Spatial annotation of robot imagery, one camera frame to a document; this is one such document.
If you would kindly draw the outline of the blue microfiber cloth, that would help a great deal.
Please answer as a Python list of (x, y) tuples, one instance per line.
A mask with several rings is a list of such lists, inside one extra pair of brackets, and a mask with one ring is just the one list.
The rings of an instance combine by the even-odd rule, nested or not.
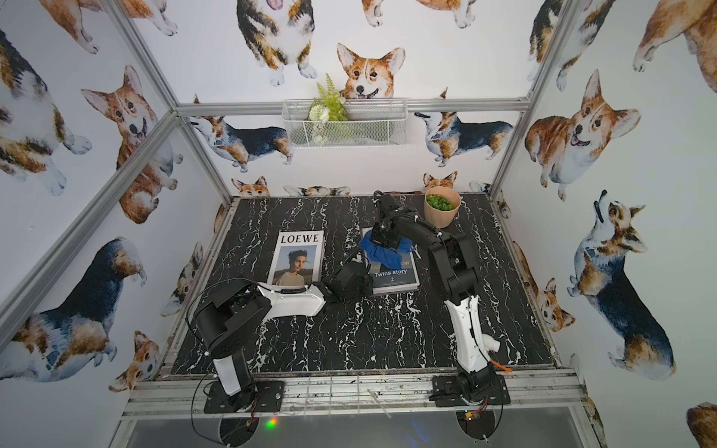
[(371, 240), (372, 231), (367, 231), (360, 241), (360, 247), (369, 261), (381, 263), (388, 270), (401, 270), (403, 266), (403, 255), (410, 254), (413, 249), (413, 242), (401, 237), (397, 248), (383, 248)]

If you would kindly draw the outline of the grey Twins story book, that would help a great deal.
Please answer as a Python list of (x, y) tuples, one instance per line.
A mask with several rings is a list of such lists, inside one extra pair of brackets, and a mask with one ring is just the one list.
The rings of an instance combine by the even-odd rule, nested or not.
[(414, 259), (413, 241), (401, 239), (399, 252), (401, 267), (393, 270), (381, 261), (375, 261), (368, 253), (364, 253), (372, 279), (373, 296), (415, 291), (420, 286), (418, 271)]

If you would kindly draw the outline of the white LOEWE book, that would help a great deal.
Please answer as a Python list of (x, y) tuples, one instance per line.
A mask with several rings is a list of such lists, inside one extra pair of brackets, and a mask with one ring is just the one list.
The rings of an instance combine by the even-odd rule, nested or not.
[(267, 283), (278, 287), (305, 287), (321, 277), (324, 231), (282, 231)]

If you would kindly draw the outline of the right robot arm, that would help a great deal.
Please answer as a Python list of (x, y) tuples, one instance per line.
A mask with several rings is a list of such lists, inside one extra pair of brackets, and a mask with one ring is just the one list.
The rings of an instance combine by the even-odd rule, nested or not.
[(444, 303), (453, 324), (459, 379), (470, 389), (494, 375), (483, 341), (478, 314), (479, 276), (472, 240), (463, 233), (448, 233), (422, 218), (418, 211), (399, 206), (389, 194), (377, 190), (373, 204), (378, 218), (361, 241), (371, 261), (398, 269), (401, 256), (418, 246), (427, 251), (434, 284), (444, 288)]

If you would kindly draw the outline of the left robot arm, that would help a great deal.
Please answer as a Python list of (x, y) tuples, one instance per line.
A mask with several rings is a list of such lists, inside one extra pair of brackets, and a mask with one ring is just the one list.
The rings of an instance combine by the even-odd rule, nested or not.
[(219, 283), (195, 310), (191, 329), (211, 358), (223, 392), (251, 393), (253, 379), (244, 347), (261, 324), (281, 317), (315, 317), (331, 306), (360, 300), (373, 290), (365, 261), (349, 258), (316, 283), (270, 286), (244, 277)]

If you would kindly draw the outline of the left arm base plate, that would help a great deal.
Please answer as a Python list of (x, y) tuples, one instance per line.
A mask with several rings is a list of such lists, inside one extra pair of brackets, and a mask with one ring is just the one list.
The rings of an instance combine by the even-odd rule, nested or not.
[(209, 388), (205, 414), (233, 414), (237, 412), (274, 413), (281, 409), (286, 383), (259, 381), (229, 396), (219, 381)]

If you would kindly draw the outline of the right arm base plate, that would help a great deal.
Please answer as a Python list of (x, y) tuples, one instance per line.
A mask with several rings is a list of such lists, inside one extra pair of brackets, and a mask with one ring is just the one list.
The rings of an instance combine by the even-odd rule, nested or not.
[(504, 378), (489, 371), (477, 379), (458, 373), (431, 378), (429, 401), (437, 407), (508, 405), (512, 402)]

